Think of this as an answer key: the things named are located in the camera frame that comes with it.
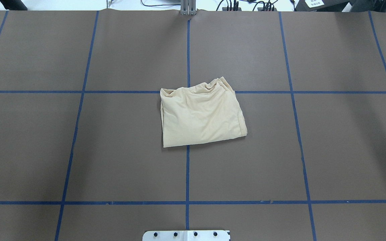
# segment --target beige cloth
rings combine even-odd
[[[161,89],[160,97],[164,147],[247,135],[235,92],[223,77],[189,88]]]

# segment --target cable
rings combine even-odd
[[[270,5],[271,5],[271,1],[269,0],[269,1],[266,3],[265,9],[262,9],[262,11],[268,11],[268,8],[270,7]]]
[[[257,6],[257,4],[259,4],[259,3],[263,3],[263,8],[265,8],[265,2],[263,2],[263,1],[258,1],[257,3],[256,3],[256,5],[254,5],[254,8],[253,8],[253,12],[254,12],[254,10],[256,9],[256,6]]]
[[[290,0],[291,4],[293,4],[293,12],[296,12],[296,6],[294,3],[296,3],[294,0]]]
[[[159,7],[159,6],[181,6],[181,4],[159,4],[159,5],[145,5],[142,0],[141,1],[141,4],[146,6],[146,7]]]
[[[218,11],[219,6],[221,5],[221,3],[222,3],[223,1],[224,1],[224,0],[221,0],[221,2],[218,4],[216,11]]]

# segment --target black cable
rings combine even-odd
[[[142,0],[141,1],[141,4],[146,6],[146,7],[159,7],[159,6],[181,6],[181,4],[159,4],[159,5],[145,5]]]
[[[296,6],[294,5],[296,2],[294,0],[290,0],[290,2],[293,4],[293,12],[296,12]]]
[[[221,2],[218,4],[216,11],[218,11],[219,6],[221,5],[221,3],[222,3],[223,1],[224,1],[224,0],[221,0]]]
[[[383,8],[384,4],[385,4],[385,1],[382,1],[381,7],[379,9],[379,12],[382,12],[382,8]]]
[[[254,5],[254,8],[253,8],[253,12],[254,12],[254,10],[256,9],[256,6],[257,6],[257,4],[259,4],[259,3],[263,3],[263,8],[265,8],[265,2],[263,2],[263,1],[258,1],[257,3],[256,3],[256,5]]]

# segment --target wrinkled fabric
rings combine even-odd
[[[164,147],[203,144],[247,135],[235,92],[224,77],[209,84],[160,90]]]

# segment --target black device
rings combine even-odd
[[[20,0],[0,0],[5,9],[8,10],[28,10]]]

